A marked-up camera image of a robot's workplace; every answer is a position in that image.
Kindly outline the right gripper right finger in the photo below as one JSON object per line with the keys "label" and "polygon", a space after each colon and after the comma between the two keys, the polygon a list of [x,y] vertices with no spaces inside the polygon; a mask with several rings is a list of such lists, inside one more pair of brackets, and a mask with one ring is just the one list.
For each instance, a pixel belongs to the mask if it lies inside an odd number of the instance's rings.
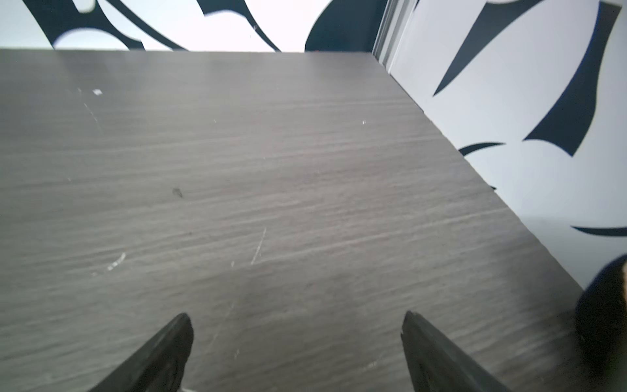
{"label": "right gripper right finger", "polygon": [[506,391],[508,388],[422,315],[408,311],[401,331],[415,391]]}

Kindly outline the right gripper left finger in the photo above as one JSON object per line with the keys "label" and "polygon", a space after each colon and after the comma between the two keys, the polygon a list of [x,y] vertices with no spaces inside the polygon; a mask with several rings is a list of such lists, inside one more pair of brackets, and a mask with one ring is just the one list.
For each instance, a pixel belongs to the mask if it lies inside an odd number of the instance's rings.
{"label": "right gripper left finger", "polygon": [[189,315],[176,315],[91,392],[178,391],[193,343]]}

